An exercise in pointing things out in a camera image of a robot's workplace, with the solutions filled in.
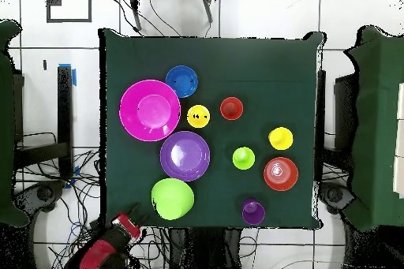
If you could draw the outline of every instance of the red cup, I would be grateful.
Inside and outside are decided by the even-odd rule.
[[[297,181],[299,173],[294,162],[288,158],[272,159],[264,169],[264,180],[272,189],[285,192]]]
[[[234,121],[243,113],[243,103],[237,97],[228,97],[220,105],[220,113],[225,119]]]

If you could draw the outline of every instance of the green cloth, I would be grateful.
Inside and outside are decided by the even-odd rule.
[[[353,141],[352,191],[345,210],[359,230],[378,225],[404,226],[404,200],[393,192],[399,84],[404,82],[404,39],[363,29],[357,47],[348,50],[359,71]]]
[[[241,216],[245,199],[255,198],[266,210],[260,226],[318,228],[312,217],[316,50],[320,32],[306,40],[198,39],[122,37],[104,29],[107,52],[107,220],[135,202],[148,214],[149,226],[247,227]],[[143,142],[123,128],[118,112],[125,90],[137,81],[165,81],[176,65],[191,67],[198,89],[181,100],[181,120],[175,132],[201,135],[211,151],[206,173],[189,182],[195,194],[193,208],[183,217],[167,221],[153,210],[153,185],[168,177],[159,161],[163,140]],[[220,103],[236,96],[244,112],[236,121],[220,114]],[[186,121],[188,109],[206,106],[207,126],[194,129]],[[294,144],[276,151],[268,134],[278,126],[289,128]],[[251,148],[256,156],[248,170],[232,163],[236,148]],[[292,159],[299,169],[296,185],[276,192],[264,181],[266,163],[277,156]]]
[[[12,226],[28,225],[28,216],[18,210],[12,201],[14,172],[14,88],[13,65],[7,49],[10,40],[21,31],[14,21],[0,20],[0,222]]]

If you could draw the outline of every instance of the pink bowl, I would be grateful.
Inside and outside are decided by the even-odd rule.
[[[161,81],[136,82],[121,98],[121,123],[138,140],[164,139],[174,131],[180,115],[181,104],[177,94]]]

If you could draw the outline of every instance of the lime green cup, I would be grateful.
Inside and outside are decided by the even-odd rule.
[[[247,170],[256,161],[254,152],[249,148],[238,148],[233,153],[233,164],[239,170]]]
[[[151,203],[166,220],[179,219],[193,207],[193,190],[177,178],[165,178],[151,189]]]

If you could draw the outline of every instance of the yellow cup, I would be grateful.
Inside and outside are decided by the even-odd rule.
[[[188,123],[193,128],[203,128],[211,119],[211,115],[209,114],[209,110],[205,106],[196,105],[192,106],[186,115],[186,119]]]
[[[281,126],[270,131],[268,139],[274,149],[287,150],[294,142],[294,135],[289,129]]]

